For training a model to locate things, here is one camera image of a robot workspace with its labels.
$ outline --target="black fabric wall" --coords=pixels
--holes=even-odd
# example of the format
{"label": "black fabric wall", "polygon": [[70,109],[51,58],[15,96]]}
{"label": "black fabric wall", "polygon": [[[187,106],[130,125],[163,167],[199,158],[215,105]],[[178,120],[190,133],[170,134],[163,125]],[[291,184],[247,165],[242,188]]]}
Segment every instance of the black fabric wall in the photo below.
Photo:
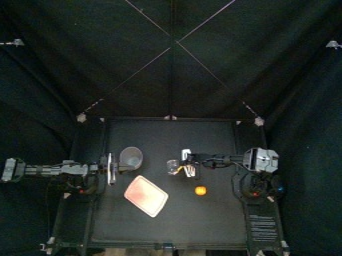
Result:
{"label": "black fabric wall", "polygon": [[341,80],[342,52],[323,49],[271,116],[270,147],[287,186],[285,236],[295,255],[342,254]]}
{"label": "black fabric wall", "polygon": [[[16,38],[8,31],[0,20],[1,41]],[[32,164],[60,163],[68,158],[74,133],[70,110],[29,49],[1,47],[0,166],[9,157]],[[58,194],[47,186],[43,180],[1,184],[0,255],[39,255],[58,207]]]}

